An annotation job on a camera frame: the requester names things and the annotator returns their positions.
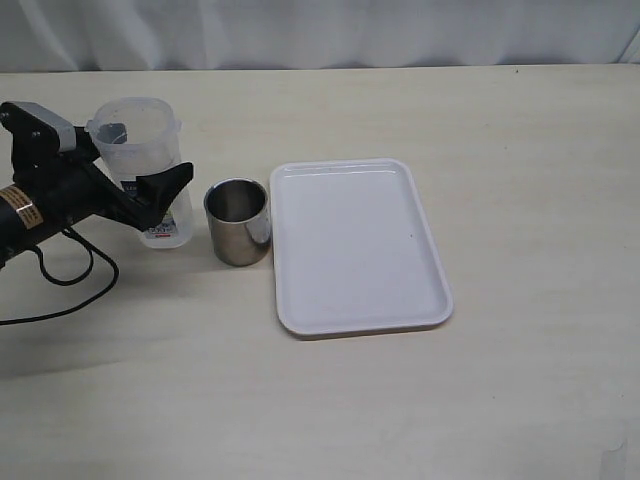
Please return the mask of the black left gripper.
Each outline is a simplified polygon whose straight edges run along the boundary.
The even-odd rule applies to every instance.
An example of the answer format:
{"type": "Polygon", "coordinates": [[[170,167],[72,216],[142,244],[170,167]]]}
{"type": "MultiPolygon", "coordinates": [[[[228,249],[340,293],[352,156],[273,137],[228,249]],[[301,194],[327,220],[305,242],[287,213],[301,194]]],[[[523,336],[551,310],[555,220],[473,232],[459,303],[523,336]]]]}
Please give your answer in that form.
{"type": "MultiPolygon", "coordinates": [[[[126,144],[126,126],[102,124],[97,140],[126,144]]],[[[193,164],[184,162],[157,174],[137,176],[137,194],[130,196],[95,166],[98,157],[95,147],[78,146],[34,169],[14,172],[9,186],[9,233],[55,235],[91,215],[145,231],[162,222],[193,179],[193,164]]]]}

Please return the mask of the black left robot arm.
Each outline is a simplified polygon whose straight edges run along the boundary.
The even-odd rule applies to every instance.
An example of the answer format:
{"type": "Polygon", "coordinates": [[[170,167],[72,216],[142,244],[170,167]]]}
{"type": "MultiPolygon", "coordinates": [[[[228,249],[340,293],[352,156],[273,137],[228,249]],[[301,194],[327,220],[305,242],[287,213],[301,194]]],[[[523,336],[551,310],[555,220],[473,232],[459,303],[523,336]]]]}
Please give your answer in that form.
{"type": "Polygon", "coordinates": [[[8,118],[1,125],[12,135],[14,169],[13,183],[1,189],[2,264],[92,215],[139,231],[154,227],[194,176],[190,162],[137,176],[130,195],[96,167],[99,152],[84,128],[74,129],[75,149],[54,152],[52,129],[8,118]]]}

